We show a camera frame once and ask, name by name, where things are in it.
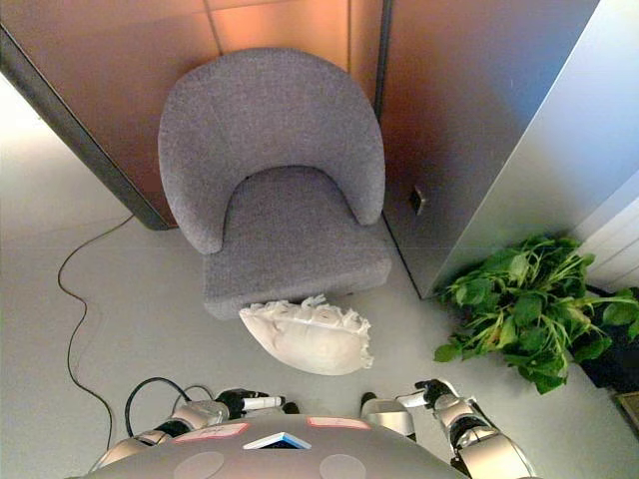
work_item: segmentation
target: floor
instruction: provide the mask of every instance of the floor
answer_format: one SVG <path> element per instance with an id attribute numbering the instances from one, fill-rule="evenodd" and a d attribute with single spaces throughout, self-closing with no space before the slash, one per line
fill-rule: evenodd
<path id="1" fill-rule="evenodd" d="M 2 80 L 2 462 L 0 476 L 67 477 L 85 473 L 101 455 L 107 416 L 73 386 L 65 370 L 69 336 L 82 307 L 56 286 L 65 256 L 106 230 L 127 211 L 66 147 L 7 93 Z M 335 301 L 372 323 L 372 369 L 347 376 L 303 373 L 271 358 L 241 321 L 219 322 L 202 306 L 201 264 L 177 230 L 154 233 L 133 221 L 83 249 L 64 281 L 88 298 L 72 363 L 116 414 L 131 389 L 161 375 L 214 391 L 243 386 L 296 401 L 302 412 L 356 415 L 362 393 L 411 391 L 419 379 L 445 377 L 476 396 L 484 411 L 528 453 L 546 479 L 636 477 L 639 442 L 606 390 L 577 366 L 570 380 L 545 396 L 498 358 L 439 364 L 432 352 L 454 319 L 419 300 L 382 225 L 393 268 L 388 283 Z M 135 430 L 156 425 L 175 393 L 150 385 L 134 403 Z M 424 410 L 415 410 L 419 442 L 444 460 L 443 436 Z"/>

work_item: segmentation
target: green plant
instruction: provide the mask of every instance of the green plant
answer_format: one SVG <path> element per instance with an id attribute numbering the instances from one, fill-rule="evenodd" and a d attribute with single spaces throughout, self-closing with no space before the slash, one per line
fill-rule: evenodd
<path id="1" fill-rule="evenodd" d="M 576 362 L 594 359 L 610 346 L 601 325 L 629 325 L 633 340 L 639 334 L 639 302 L 630 289 L 610 297 L 587 295 L 586 268 L 594 255 L 579 255 L 578 247 L 570 238 L 533 237 L 458 277 L 441 297 L 461 308 L 462 324 L 436 350 L 435 360 L 501 352 L 544 394 L 566 382 L 567 351 L 577 338 L 588 341 L 574 351 Z M 599 308 L 603 314 L 597 315 Z M 597 316 L 602 319 L 595 324 Z"/>

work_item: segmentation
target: gray fabric upholstery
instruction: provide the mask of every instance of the gray fabric upholstery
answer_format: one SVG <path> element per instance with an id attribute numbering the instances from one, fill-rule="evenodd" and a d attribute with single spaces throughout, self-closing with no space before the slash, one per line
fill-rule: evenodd
<path id="1" fill-rule="evenodd" d="M 218 319 L 253 302 L 345 294 L 385 283 L 386 245 L 357 223 L 324 173 L 302 167 L 242 182 L 227 214 L 224 248 L 205 255 L 205 305 Z"/>
<path id="2" fill-rule="evenodd" d="M 381 211 L 383 151 L 368 100 L 344 71 L 296 50 L 245 50 L 188 73 L 166 102 L 159 153 L 171 210 L 201 253 L 222 248 L 238 184 L 268 168 L 322 170 L 362 225 Z"/>

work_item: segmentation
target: power cord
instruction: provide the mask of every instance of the power cord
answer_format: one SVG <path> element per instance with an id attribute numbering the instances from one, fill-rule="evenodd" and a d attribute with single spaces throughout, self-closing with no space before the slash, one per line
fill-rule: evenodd
<path id="1" fill-rule="evenodd" d="M 124 421 L 127 426 L 127 433 L 129 437 L 133 437 L 133 429 L 131 428 L 131 403 L 133 402 L 133 398 L 136 397 L 136 394 L 140 389 L 149 384 L 150 382 L 165 382 L 173 387 L 176 391 L 180 393 L 180 396 L 184 398 L 185 401 L 191 402 L 191 398 L 189 395 L 182 389 L 179 385 L 173 382 L 171 379 L 167 379 L 166 377 L 150 377 L 149 379 L 145 379 L 140 384 L 138 384 L 131 394 L 129 394 L 129 398 L 127 399 L 127 404 L 124 406 Z"/>
<path id="2" fill-rule="evenodd" d="M 92 242 L 97 241 L 97 240 L 105 237 L 106 235 L 114 232 L 115 230 L 118 230 L 119 228 L 123 227 L 132 218 L 133 218 L 133 215 L 130 215 L 128 218 L 126 218 L 123 222 L 119 223 L 118 225 L 115 225 L 114 227 L 112 227 L 112 228 L 106 230 L 105 232 L 97 235 L 96 237 L 93 237 L 91 239 L 88 239 L 88 240 L 84 241 L 82 244 L 80 244 L 78 247 L 76 247 L 73 251 L 71 251 L 71 253 L 69 253 L 69 255 L 65 258 L 65 260 L 60 265 L 60 268 L 58 269 L 58 287 L 64 293 L 66 293 L 69 296 L 71 296 L 71 297 L 77 299 L 78 301 L 80 301 L 82 303 L 83 307 L 84 307 L 84 310 L 82 312 L 82 317 L 80 318 L 80 320 L 76 324 L 76 327 L 73 329 L 73 332 L 71 333 L 71 337 L 69 338 L 69 345 L 67 346 L 67 372 L 69 373 L 69 377 L 71 378 L 73 383 L 78 388 L 82 389 L 83 391 L 87 392 L 88 394 L 91 394 L 93 397 L 98 399 L 102 403 L 104 408 L 107 410 L 107 413 L 109 414 L 109 436 L 107 438 L 107 450 L 109 449 L 109 447 L 111 445 L 111 434 L 113 432 L 113 411 L 111 410 L 111 406 L 109 406 L 109 403 L 102 396 L 100 396 L 100 394 L 98 394 L 97 392 L 92 391 L 87 386 L 85 386 L 82 383 L 80 383 L 80 381 L 76 378 L 76 376 L 73 374 L 73 371 L 71 369 L 71 346 L 73 345 L 73 340 L 76 337 L 78 329 L 80 329 L 80 326 L 84 323 L 84 320 L 87 317 L 87 310 L 89 309 L 89 306 L 87 304 L 87 301 L 83 297 L 81 297 L 78 294 L 76 294 L 75 292 L 71 291 L 70 289 L 68 289 L 62 283 L 62 272 L 64 271 L 64 268 L 67 265 L 67 263 L 69 262 L 69 259 L 71 259 L 75 255 L 76 252 L 78 252 L 80 249 L 82 249 L 86 245 L 91 244 Z"/>
<path id="3" fill-rule="evenodd" d="M 202 389 L 204 392 L 207 393 L 207 395 L 211 398 L 212 401 L 215 401 L 216 398 L 213 394 L 213 392 L 211 392 L 211 389 L 209 389 L 207 386 L 204 386 L 202 384 L 192 384 L 189 387 L 185 387 L 184 391 L 188 392 L 191 389 Z M 171 414 L 173 414 L 174 412 L 176 412 L 176 409 L 178 408 L 178 403 L 180 402 L 180 399 L 182 399 L 182 396 L 178 396 L 176 397 L 175 402 L 173 403 L 173 407 L 171 408 Z"/>

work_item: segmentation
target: pink label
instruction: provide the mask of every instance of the pink label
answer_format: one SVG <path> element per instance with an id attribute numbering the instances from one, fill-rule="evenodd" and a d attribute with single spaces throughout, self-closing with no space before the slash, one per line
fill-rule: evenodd
<path id="1" fill-rule="evenodd" d="M 346 417 L 308 417 L 307 423 L 311 427 L 345 427 L 348 429 L 370 429 L 370 426 L 359 419 Z"/>
<path id="2" fill-rule="evenodd" d="M 205 427 L 197 431 L 188 432 L 173 440 L 173 442 L 189 442 L 203 441 L 205 439 L 222 439 L 225 437 L 235 436 L 243 433 L 249 424 L 246 422 L 237 422 L 233 424 L 219 424 L 216 426 Z"/>

